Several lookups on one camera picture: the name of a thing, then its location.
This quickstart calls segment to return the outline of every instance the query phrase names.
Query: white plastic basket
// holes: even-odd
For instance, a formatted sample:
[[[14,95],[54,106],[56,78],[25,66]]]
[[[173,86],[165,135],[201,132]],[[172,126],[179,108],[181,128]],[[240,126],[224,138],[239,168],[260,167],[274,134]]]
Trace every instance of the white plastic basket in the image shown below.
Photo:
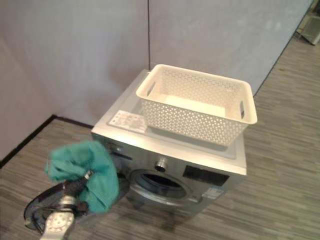
[[[257,122],[251,87],[241,80],[159,64],[136,94],[148,126],[223,146]]]

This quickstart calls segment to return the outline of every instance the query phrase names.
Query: white sticker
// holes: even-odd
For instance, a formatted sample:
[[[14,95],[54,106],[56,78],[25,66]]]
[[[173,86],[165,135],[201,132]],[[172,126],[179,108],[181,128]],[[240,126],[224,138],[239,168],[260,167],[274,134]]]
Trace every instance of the white sticker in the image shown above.
[[[144,134],[147,129],[147,125],[143,116],[122,110],[119,110],[113,116],[113,118],[109,121],[109,124],[141,134]]]
[[[202,195],[202,197],[209,198],[209,199],[216,199],[224,192],[225,191],[219,188],[216,188],[215,186],[212,186]]]

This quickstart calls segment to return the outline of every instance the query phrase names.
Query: gray wall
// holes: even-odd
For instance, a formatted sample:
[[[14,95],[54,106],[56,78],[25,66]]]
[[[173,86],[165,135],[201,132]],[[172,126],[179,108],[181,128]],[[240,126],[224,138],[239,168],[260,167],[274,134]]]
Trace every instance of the gray wall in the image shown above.
[[[86,124],[148,68],[146,0],[1,0],[0,23],[52,113]]]
[[[311,2],[150,0],[151,67],[236,78],[256,93]]]
[[[25,71],[0,38],[0,161],[51,114]]]
[[[255,92],[310,2],[149,0],[151,66],[238,78]],[[2,158],[50,114],[94,125],[148,68],[148,1],[1,0],[0,40]]]

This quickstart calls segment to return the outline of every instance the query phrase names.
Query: silver washing machine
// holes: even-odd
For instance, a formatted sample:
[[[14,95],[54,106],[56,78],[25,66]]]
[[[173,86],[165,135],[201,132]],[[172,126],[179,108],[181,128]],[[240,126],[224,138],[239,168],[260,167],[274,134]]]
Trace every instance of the silver washing machine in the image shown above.
[[[135,203],[192,217],[246,176],[243,136],[229,147],[145,125],[136,90],[142,71],[92,129],[110,152]]]

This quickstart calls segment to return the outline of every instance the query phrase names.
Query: wood-grain floor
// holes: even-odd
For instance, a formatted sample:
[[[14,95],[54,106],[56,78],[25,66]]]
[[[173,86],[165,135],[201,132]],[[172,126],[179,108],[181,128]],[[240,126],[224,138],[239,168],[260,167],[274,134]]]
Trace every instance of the wood-grain floor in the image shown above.
[[[175,227],[170,216],[123,199],[69,239],[319,240],[320,45],[292,39],[255,103],[258,123],[245,132],[248,176],[235,190]],[[48,151],[89,138],[89,129],[55,120],[5,165],[2,240],[39,239],[24,227],[23,210],[52,185],[44,173]]]

